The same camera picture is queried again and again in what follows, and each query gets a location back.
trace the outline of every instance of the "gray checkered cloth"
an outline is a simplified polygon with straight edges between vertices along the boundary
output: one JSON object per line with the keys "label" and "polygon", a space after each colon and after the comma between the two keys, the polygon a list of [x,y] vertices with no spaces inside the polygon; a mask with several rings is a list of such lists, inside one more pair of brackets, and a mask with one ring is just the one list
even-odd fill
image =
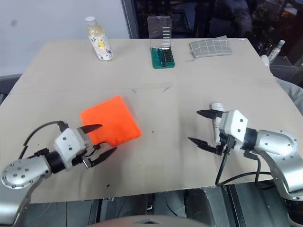
{"label": "gray checkered cloth", "polygon": [[228,46],[228,39],[225,35],[213,39],[192,42],[189,44],[189,47],[194,58],[232,54],[232,50]]}

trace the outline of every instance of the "orange cloth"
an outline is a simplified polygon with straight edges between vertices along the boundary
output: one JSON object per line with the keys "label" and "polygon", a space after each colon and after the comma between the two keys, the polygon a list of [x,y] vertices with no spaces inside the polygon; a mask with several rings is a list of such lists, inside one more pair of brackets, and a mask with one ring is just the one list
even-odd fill
{"label": "orange cloth", "polygon": [[107,142],[114,147],[142,134],[121,96],[84,110],[80,116],[84,125],[103,125],[89,133],[93,144]]}

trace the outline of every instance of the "beige tabletop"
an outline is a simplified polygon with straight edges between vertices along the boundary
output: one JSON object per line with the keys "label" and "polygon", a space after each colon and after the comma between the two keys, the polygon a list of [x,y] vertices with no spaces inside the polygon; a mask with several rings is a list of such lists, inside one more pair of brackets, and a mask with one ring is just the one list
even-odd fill
{"label": "beige tabletop", "polygon": [[[212,102],[238,109],[249,127],[283,129],[298,138],[303,118],[246,39],[229,39],[231,56],[192,61],[188,43],[172,41],[175,68],[155,70],[149,40],[111,40],[114,58],[102,62],[89,41],[47,44],[0,106],[0,170],[18,158],[37,126],[64,120],[81,126],[80,112],[121,95],[143,135],[118,146],[104,163],[61,171],[33,192],[32,202],[75,201],[214,185],[222,157],[198,149],[187,137],[214,142],[212,122],[196,114]],[[59,132],[42,129],[26,157],[53,149]],[[262,171],[268,165],[262,159]],[[222,180],[255,171],[257,163],[236,148]],[[253,181],[254,176],[235,182]]]}

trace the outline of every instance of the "gray cloth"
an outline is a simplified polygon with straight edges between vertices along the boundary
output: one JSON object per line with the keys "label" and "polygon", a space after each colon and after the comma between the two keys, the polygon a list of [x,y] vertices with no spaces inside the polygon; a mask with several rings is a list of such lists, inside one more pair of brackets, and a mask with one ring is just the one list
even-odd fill
{"label": "gray cloth", "polygon": [[232,54],[225,35],[213,39],[191,42],[189,47],[194,58]]}
{"label": "gray cloth", "polygon": [[303,89],[290,82],[276,78],[277,83],[288,94],[295,106],[303,115]]}

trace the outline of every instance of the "bottle cap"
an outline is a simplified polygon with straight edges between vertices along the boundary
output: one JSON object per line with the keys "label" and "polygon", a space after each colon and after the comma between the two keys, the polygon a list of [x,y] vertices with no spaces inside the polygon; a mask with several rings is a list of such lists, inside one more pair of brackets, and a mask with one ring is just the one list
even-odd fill
{"label": "bottle cap", "polygon": [[96,18],[93,16],[85,17],[85,21],[88,26],[94,26],[97,24]]}
{"label": "bottle cap", "polygon": [[285,41],[284,40],[280,40],[280,42],[278,43],[278,46],[282,47],[284,44],[285,44]]}

